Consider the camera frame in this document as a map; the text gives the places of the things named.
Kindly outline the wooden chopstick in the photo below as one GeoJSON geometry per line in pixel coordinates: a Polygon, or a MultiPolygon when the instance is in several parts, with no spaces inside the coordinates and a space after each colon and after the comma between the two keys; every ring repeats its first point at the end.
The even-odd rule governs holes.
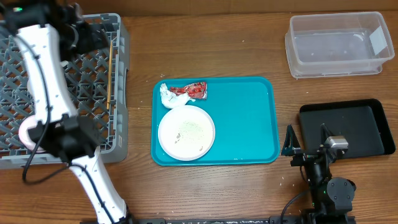
{"type": "Polygon", "coordinates": [[[108,82],[108,84],[107,84],[107,99],[106,99],[107,110],[109,110],[109,108],[110,108],[110,101],[111,101],[111,83],[108,82]]]}
{"type": "Polygon", "coordinates": [[[113,71],[113,41],[110,40],[110,43],[109,43],[109,62],[108,62],[108,82],[110,82],[110,83],[111,83],[112,71],[113,71]]]}

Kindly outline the pink white bowl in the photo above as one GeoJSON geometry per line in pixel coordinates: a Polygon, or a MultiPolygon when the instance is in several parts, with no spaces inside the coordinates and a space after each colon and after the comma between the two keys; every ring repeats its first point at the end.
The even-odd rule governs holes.
{"type": "Polygon", "coordinates": [[[33,142],[33,140],[31,140],[31,138],[29,137],[28,130],[35,128],[36,126],[37,126],[37,120],[35,119],[34,115],[24,119],[21,125],[19,126],[19,131],[18,131],[19,139],[21,143],[23,143],[23,145],[25,145],[25,147],[30,151],[34,150],[36,143],[33,142]]]}

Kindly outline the white round plate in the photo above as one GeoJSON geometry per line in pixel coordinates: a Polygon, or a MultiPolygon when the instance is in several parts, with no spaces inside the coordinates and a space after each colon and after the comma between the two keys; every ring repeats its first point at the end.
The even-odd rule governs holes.
{"type": "Polygon", "coordinates": [[[215,136],[215,124],[210,115],[192,105],[179,106],[167,112],[157,131],[161,148],[179,161],[203,157],[211,149],[215,136]]]}

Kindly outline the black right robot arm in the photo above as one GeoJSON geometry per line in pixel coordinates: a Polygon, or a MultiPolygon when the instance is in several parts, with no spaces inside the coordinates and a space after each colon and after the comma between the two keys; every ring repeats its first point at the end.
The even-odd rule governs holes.
{"type": "Polygon", "coordinates": [[[333,177],[330,171],[330,165],[348,151],[348,142],[344,136],[333,134],[325,124],[320,126],[320,133],[321,144],[318,149],[307,152],[301,149],[293,127],[287,126],[281,154],[292,157],[290,165],[300,168],[302,179],[308,184],[308,190],[295,196],[287,206],[309,193],[313,207],[304,210],[297,218],[285,218],[287,207],[284,207],[280,214],[281,223],[356,223],[355,217],[348,215],[353,209],[356,185],[351,180],[333,177]]]}

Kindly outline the red snack wrapper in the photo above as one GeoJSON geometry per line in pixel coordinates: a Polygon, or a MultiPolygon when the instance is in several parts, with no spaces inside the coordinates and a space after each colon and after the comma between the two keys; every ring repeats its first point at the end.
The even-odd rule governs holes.
{"type": "Polygon", "coordinates": [[[184,87],[171,87],[170,91],[176,95],[187,94],[190,98],[205,100],[207,98],[207,83],[196,82],[184,87]]]}

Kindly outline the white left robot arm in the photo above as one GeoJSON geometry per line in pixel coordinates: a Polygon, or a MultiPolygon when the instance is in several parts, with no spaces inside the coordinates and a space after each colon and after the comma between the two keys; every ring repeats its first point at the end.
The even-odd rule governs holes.
{"type": "Polygon", "coordinates": [[[1,4],[1,14],[1,33],[11,36],[21,51],[34,97],[35,126],[27,128],[30,143],[61,159],[76,175],[98,223],[135,223],[104,166],[100,132],[91,118],[80,116],[62,69],[76,55],[109,47],[102,25],[87,23],[78,5],[56,1],[1,4]]]}

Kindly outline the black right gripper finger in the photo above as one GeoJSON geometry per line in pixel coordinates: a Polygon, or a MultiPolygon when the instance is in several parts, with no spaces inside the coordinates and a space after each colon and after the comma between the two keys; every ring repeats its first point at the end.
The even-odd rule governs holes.
{"type": "Polygon", "coordinates": [[[329,137],[332,137],[333,133],[328,129],[325,123],[321,124],[320,132],[321,132],[321,143],[324,146],[330,146],[329,137]]]}
{"type": "Polygon", "coordinates": [[[292,125],[287,126],[286,137],[282,147],[282,156],[294,156],[301,152],[299,141],[295,135],[292,125]]]}

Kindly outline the white tissue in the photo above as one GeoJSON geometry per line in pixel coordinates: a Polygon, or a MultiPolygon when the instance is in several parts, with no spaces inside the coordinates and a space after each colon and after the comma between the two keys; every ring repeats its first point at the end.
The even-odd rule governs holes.
{"type": "Polygon", "coordinates": [[[176,95],[167,88],[165,83],[160,86],[160,98],[161,103],[168,109],[174,109],[186,105],[189,101],[195,101],[195,99],[189,97],[187,93],[176,95]]]}

